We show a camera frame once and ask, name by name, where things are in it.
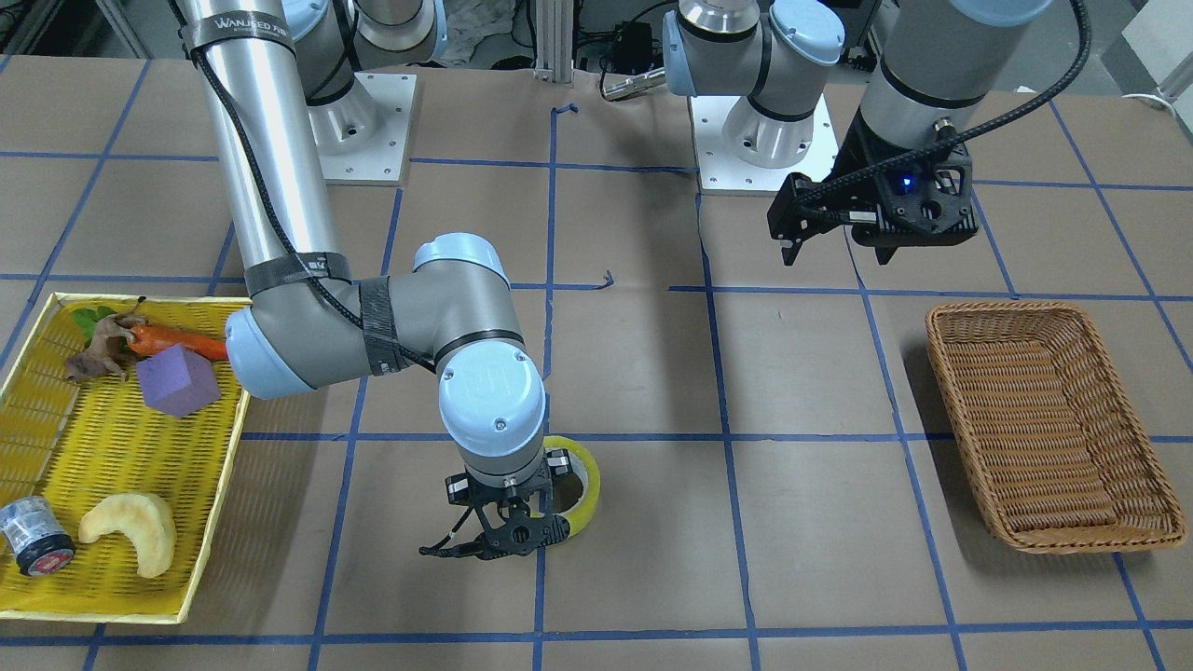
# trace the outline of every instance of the black cable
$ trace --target black cable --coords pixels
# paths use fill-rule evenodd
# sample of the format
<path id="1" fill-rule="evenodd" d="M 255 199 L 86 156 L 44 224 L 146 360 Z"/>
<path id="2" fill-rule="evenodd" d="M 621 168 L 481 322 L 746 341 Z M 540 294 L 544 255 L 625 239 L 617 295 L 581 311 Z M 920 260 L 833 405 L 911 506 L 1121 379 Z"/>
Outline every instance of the black cable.
<path id="1" fill-rule="evenodd" d="M 618 38 L 622 37 L 622 31 L 625 29 L 625 26 L 628 26 L 628 25 L 637 21 L 638 19 L 641 19 L 642 17 L 649 14 L 650 12 L 654 12 L 659 7 L 663 7 L 663 6 L 670 5 L 675 0 L 663 0 L 662 2 L 655 2 L 654 5 L 647 7 L 645 10 L 642 10 L 637 14 L 633 14 L 632 19 L 623 23 L 622 25 L 617 26 L 617 29 L 613 30 L 613 36 L 608 41 L 611 43 L 616 44 L 617 41 L 618 41 Z M 600 92 L 601 99 L 605 100 L 606 103 L 619 103 L 620 100 L 610 100 L 608 98 L 605 97 L 605 75 L 607 75 L 607 74 L 608 74 L 608 60 L 606 59 L 606 56 L 601 56 L 601 59 L 600 59 L 600 79 L 596 81 L 596 90 Z"/>
<path id="2" fill-rule="evenodd" d="M 178 7 L 177 0 L 168 0 L 171 10 L 174 12 L 174 18 L 179 19 L 179 26 L 186 26 L 186 17 L 183 14 L 181 10 Z M 196 67 L 206 78 L 208 84 L 211 85 L 211 90 L 215 92 L 216 98 L 220 99 L 220 104 L 223 105 L 224 111 L 228 113 L 231 121 L 233 129 L 236 131 L 236 137 L 240 140 L 241 149 L 245 152 L 245 160 L 248 164 L 249 173 L 253 176 L 253 184 L 256 187 L 258 197 L 261 201 L 261 208 L 265 210 L 265 217 L 270 222 L 270 228 L 273 229 L 273 234 L 278 238 L 282 244 L 282 248 L 290 256 L 297 254 L 297 250 L 293 242 L 290 241 L 290 236 L 286 235 L 285 229 L 282 227 L 282 221 L 278 218 L 277 211 L 273 209 L 273 201 L 270 198 L 268 186 L 265 184 L 265 177 L 261 173 L 261 166 L 256 162 L 256 154 L 253 152 L 253 146 L 248 140 L 248 133 L 245 130 L 245 124 L 240 119 L 240 115 L 236 112 L 235 100 L 231 98 L 231 93 L 228 88 L 220 81 L 216 76 L 215 70 L 211 68 L 211 63 L 208 61 L 206 53 L 196 49 L 191 56 L 194 59 Z M 328 306 L 346 319 L 350 324 L 364 331 L 364 322 L 361 319 L 347 308 L 344 303 L 339 301 L 332 293 L 323 287 L 323 284 L 316 277 L 308 277 L 305 281 L 310 290 L 322 298 Z M 434 373 L 434 364 L 428 362 L 422 356 L 410 351 L 409 349 L 402 346 L 397 341 L 390 341 L 390 345 L 397 350 L 397 353 L 403 358 L 407 358 L 420 367 Z"/>
<path id="3" fill-rule="evenodd" d="M 531 12 L 534 11 L 534 6 L 530 1 L 526 2 L 526 27 L 530 29 L 530 50 L 534 53 L 534 57 L 538 59 L 538 39 L 534 37 L 534 21 L 530 18 Z"/>
<path id="4" fill-rule="evenodd" d="M 897 156 L 891 156 L 890 159 L 886 159 L 884 161 L 879 161 L 874 165 L 851 172 L 849 174 L 841 176 L 832 181 L 826 181 L 820 186 L 816 186 L 809 191 L 803 192 L 799 196 L 796 196 L 792 199 L 792 204 L 806 205 L 812 201 L 823 198 L 828 193 L 833 193 L 834 191 L 840 191 L 846 186 L 857 184 L 864 179 L 869 179 L 892 167 L 913 164 L 921 159 L 932 156 L 938 152 L 942 152 L 945 149 L 952 149 L 953 147 L 960 144 L 962 142 L 968 142 L 969 140 L 972 140 L 981 135 L 985 135 L 991 130 L 1002 128 L 1013 121 L 1020 119 L 1030 115 L 1031 112 L 1036 111 L 1038 107 L 1045 105 L 1052 98 L 1056 98 L 1057 94 L 1059 94 L 1062 91 L 1068 88 L 1070 84 L 1073 84 L 1073 80 L 1077 79 L 1077 74 L 1081 73 L 1081 68 L 1083 68 L 1086 66 L 1086 61 L 1089 60 L 1090 43 L 1093 42 L 1093 31 L 1089 25 L 1089 13 L 1086 11 L 1084 2 L 1082 0 L 1069 0 L 1069 5 L 1073 7 L 1074 18 L 1076 18 L 1077 20 L 1077 41 L 1078 41 L 1077 57 L 1074 59 L 1073 64 L 1069 66 L 1069 69 L 1064 73 L 1064 75 L 1061 76 L 1059 80 L 1057 80 L 1056 84 L 1049 86 L 1039 96 L 1032 98 L 1031 100 L 1024 103 L 1022 105 L 1015 107 L 1014 110 L 999 115 L 997 117 L 985 123 L 975 125 L 969 130 L 958 133 L 957 135 L 950 138 L 941 140 L 939 142 L 933 142 L 932 144 L 928 144 L 927 147 L 923 147 L 921 149 L 913 149 L 910 152 L 905 152 Z"/>
<path id="5" fill-rule="evenodd" d="M 359 27 L 360 27 L 360 10 L 357 10 L 356 14 L 353 14 L 352 17 L 352 29 L 348 30 L 347 38 L 345 39 L 348 44 L 351 44 L 352 41 L 357 38 L 357 30 Z M 348 47 L 345 45 L 344 53 L 340 54 L 340 60 L 335 61 L 335 66 L 332 68 L 332 72 L 327 73 L 327 76 L 324 76 L 322 81 L 319 82 L 319 86 L 311 88 L 310 96 L 308 96 L 307 99 L 310 100 L 311 98 L 319 97 L 319 92 L 322 91 L 324 86 L 330 84 L 333 79 L 335 79 L 335 75 L 339 74 L 340 68 L 344 67 L 344 62 L 347 60 L 348 60 Z"/>
<path id="6" fill-rule="evenodd" d="M 523 49 L 533 49 L 533 47 L 531 47 L 530 44 L 526 44 L 526 43 L 519 41 L 518 36 L 514 35 L 514 31 L 518 30 L 518 20 L 517 20 L 518 19 L 518 12 L 523 11 L 523 6 L 524 5 L 525 5 L 525 0 L 518 0 L 518 2 L 514 5 L 514 20 L 512 20 L 509 23 L 509 39 L 512 39 L 514 44 L 521 47 Z"/>

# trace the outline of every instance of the brown woven basket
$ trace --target brown woven basket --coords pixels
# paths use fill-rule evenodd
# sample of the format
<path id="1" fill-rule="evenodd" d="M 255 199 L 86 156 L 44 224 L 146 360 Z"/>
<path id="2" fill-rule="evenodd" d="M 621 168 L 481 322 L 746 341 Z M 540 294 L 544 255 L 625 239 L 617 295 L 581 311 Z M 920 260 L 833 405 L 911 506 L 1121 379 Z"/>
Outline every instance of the brown woven basket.
<path id="1" fill-rule="evenodd" d="M 1030 553 L 1185 541 L 1185 516 L 1084 310 L 997 301 L 928 312 L 928 353 L 985 525 Z"/>

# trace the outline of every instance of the yellow tray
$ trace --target yellow tray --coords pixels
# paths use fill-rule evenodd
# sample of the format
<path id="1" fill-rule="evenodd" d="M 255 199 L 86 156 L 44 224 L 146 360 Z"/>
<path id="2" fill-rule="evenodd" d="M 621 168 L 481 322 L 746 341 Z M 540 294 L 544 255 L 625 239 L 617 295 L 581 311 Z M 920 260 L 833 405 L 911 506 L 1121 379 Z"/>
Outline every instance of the yellow tray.
<path id="1" fill-rule="evenodd" d="M 12 550 L 0 553 L 0 618 L 175 624 L 186 620 L 211 552 L 248 394 L 227 362 L 215 364 L 221 399 L 183 419 L 141 400 L 106 376 L 75 386 L 63 361 L 82 350 L 70 313 L 132 307 L 136 296 L 52 294 L 0 392 L 0 505 L 39 494 L 75 538 L 74 561 L 52 575 L 21 575 Z M 228 315 L 247 298 L 149 298 L 150 322 L 223 337 Z M 174 511 L 174 564 L 153 579 L 136 574 L 136 553 L 119 534 L 78 543 L 79 519 L 105 497 L 152 492 Z"/>

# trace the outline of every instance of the orange carrot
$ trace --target orange carrot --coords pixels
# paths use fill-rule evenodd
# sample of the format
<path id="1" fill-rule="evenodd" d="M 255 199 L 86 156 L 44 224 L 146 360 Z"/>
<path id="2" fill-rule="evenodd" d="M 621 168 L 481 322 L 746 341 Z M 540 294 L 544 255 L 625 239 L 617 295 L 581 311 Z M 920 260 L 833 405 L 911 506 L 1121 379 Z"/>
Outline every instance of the orange carrot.
<path id="1" fill-rule="evenodd" d="M 152 357 L 181 344 L 208 361 L 228 361 L 228 347 L 223 340 L 155 324 L 138 324 L 130 331 L 137 340 L 129 344 L 129 349 L 143 357 Z"/>

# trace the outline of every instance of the purple cube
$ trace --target purple cube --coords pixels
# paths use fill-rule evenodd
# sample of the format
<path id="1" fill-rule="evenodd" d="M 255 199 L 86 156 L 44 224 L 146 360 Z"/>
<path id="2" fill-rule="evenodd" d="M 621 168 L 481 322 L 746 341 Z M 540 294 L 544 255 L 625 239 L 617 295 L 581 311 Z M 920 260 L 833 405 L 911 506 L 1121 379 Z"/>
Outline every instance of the purple cube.
<path id="1" fill-rule="evenodd" d="M 174 417 L 186 417 L 220 400 L 211 362 L 183 345 L 137 362 L 137 377 L 146 405 Z"/>

